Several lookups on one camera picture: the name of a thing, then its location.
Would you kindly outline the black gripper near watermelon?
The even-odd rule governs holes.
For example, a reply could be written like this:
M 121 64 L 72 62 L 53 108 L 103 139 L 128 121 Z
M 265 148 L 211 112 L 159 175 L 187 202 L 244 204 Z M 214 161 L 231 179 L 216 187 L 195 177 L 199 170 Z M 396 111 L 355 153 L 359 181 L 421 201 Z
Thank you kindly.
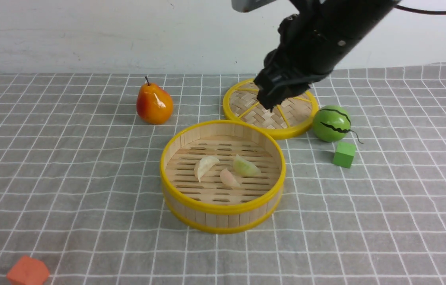
M 315 71 L 314 64 L 309 63 L 315 45 L 323 42 L 323 36 L 315 30 L 322 15 L 321 2 L 293 0 L 292 4 L 299 8 L 298 13 L 281 21 L 277 29 L 279 45 L 266 55 L 264 67 L 254 79 L 257 101 L 270 112 L 328 75 L 327 71 Z

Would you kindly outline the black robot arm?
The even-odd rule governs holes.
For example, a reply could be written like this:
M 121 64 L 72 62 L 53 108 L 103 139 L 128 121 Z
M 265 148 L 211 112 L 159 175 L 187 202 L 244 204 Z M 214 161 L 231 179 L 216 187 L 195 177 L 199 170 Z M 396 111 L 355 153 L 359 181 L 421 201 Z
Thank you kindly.
M 279 45 L 254 79 L 267 110 L 299 96 L 335 66 L 387 16 L 397 0 L 294 0 L 297 14 L 279 24 Z

